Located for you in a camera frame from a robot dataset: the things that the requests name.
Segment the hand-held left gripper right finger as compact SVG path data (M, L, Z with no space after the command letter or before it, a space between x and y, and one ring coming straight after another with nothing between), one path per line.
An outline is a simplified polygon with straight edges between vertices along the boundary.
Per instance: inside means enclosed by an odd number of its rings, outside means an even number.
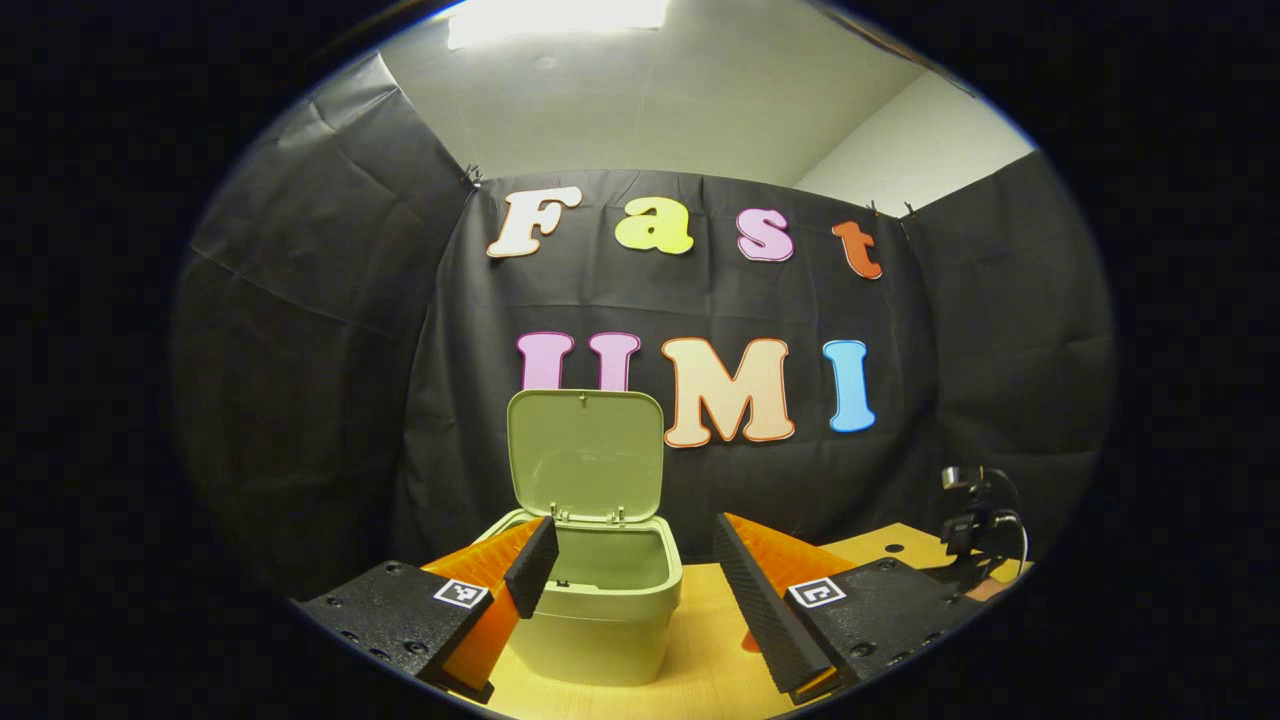
M777 689L795 705L865 684L984 605L893 557L855 564L722 512L716 560Z

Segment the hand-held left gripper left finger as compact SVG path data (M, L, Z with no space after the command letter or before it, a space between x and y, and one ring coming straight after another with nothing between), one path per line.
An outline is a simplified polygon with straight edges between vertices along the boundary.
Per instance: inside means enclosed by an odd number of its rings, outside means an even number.
M380 562L298 610L352 650L484 705L558 556L554 521L535 518L424 566Z

